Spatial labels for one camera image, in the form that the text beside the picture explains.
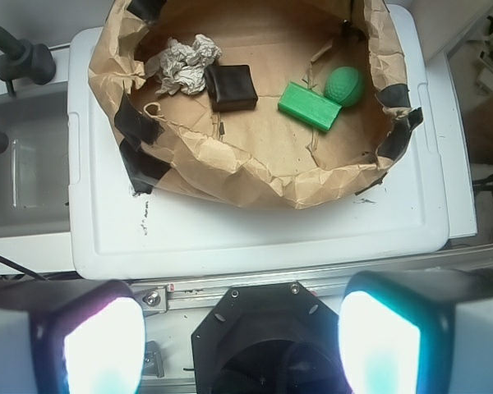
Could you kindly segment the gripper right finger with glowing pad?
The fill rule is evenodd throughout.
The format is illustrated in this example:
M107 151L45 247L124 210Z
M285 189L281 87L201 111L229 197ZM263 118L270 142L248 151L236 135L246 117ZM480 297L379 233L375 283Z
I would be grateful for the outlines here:
M356 273L338 342L355 393L493 393L493 269Z

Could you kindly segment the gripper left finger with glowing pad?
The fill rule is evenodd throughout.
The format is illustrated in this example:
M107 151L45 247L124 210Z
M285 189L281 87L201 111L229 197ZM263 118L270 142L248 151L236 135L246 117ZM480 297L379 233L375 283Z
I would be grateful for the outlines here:
M0 393L134 393L144 354L125 282L0 282Z

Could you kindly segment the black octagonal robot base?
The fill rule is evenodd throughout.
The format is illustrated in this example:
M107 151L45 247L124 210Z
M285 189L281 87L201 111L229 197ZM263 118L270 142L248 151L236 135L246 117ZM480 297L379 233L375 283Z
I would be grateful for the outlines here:
M199 393L349 393L339 316L299 282L232 287L191 335Z

